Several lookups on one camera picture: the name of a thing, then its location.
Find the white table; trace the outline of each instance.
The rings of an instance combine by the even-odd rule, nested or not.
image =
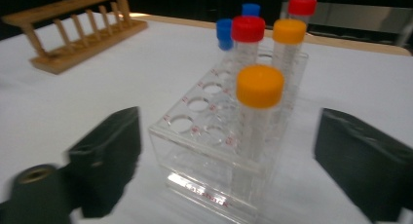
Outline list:
[[[23,35],[0,42],[0,202],[14,175],[65,165],[64,151],[100,121],[139,106],[143,153],[135,179],[111,215],[79,223],[227,223],[165,187],[147,131],[214,65],[215,32],[148,22],[60,75],[31,66],[35,53]],[[53,27],[38,33],[49,48],[62,44]],[[262,44],[272,47],[269,38]],[[260,223],[369,223],[314,160],[319,112],[347,112],[413,146],[413,57],[312,44],[303,51],[310,60]]]

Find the wooden rack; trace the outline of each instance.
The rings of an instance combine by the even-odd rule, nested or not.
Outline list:
[[[38,55],[30,60],[35,67],[58,74],[147,27],[146,21],[131,19],[127,0],[116,0],[116,2],[111,2],[110,4],[116,19],[116,22],[113,24],[109,24],[106,8],[99,6],[104,22],[104,28],[102,29],[97,28],[92,11],[86,10],[93,29],[93,33],[90,35],[85,35],[78,16],[72,15],[71,18],[76,26],[79,40],[70,41],[63,24],[56,17],[78,9],[85,9],[103,1],[107,0],[63,0],[8,15],[3,17],[2,20],[8,24],[20,27],[27,36]],[[54,24],[64,43],[64,46],[49,52],[43,49],[42,43],[33,27],[33,23],[46,19],[54,19]]]

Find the transparent test tube rack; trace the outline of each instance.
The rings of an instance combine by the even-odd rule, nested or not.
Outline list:
[[[271,63],[271,54],[272,51],[261,48],[257,63]],[[294,65],[304,69],[307,60],[308,56],[302,53]],[[166,184],[172,191],[235,223],[255,223],[280,155],[291,110],[283,109],[281,121],[266,134],[258,161],[240,157],[237,154],[239,106],[233,97],[233,87],[227,86],[228,62],[231,60],[213,67],[149,128],[149,133]],[[238,179],[244,174],[250,180],[243,185],[241,194],[234,189],[235,173]]]

